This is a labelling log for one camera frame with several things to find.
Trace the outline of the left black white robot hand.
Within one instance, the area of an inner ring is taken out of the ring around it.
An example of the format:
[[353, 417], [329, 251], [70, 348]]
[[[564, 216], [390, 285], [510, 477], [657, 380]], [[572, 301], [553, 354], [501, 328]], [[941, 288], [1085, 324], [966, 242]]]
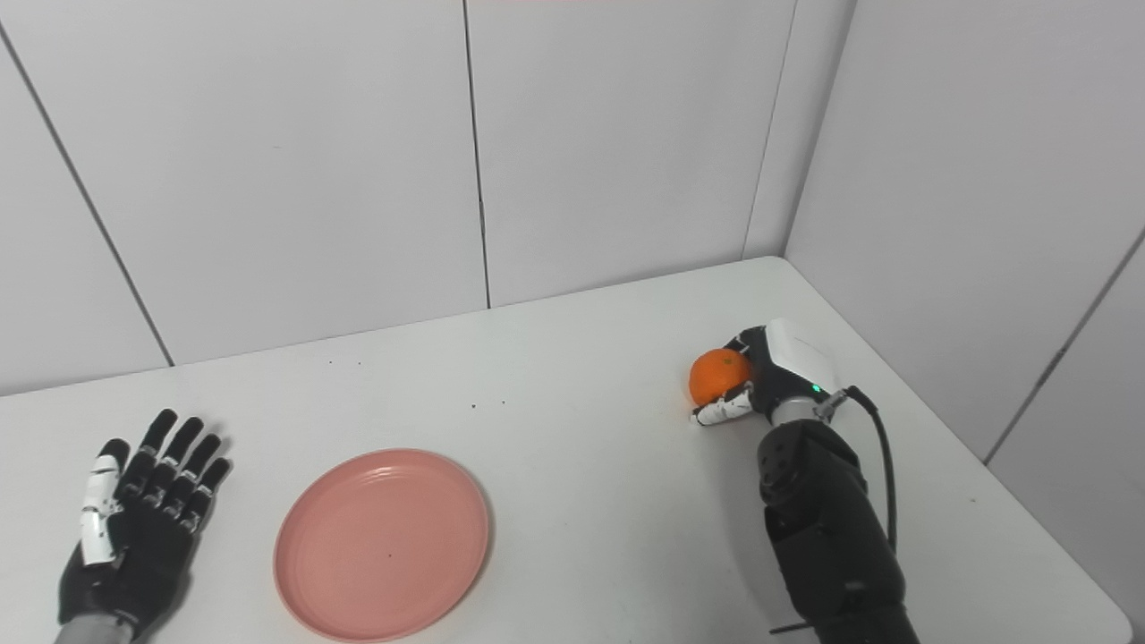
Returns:
[[136, 643], [190, 583], [232, 462], [204, 421], [164, 409], [139, 445], [106, 440], [86, 477], [81, 528], [60, 579], [60, 643]]

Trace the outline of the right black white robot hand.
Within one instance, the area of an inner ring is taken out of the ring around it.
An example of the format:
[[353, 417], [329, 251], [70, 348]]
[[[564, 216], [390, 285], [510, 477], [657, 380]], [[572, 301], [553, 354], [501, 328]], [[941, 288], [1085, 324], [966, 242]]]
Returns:
[[690, 366], [690, 421], [714, 427], [759, 413], [777, 429], [789, 421], [834, 421], [840, 386], [834, 360], [790, 319], [748, 327]]

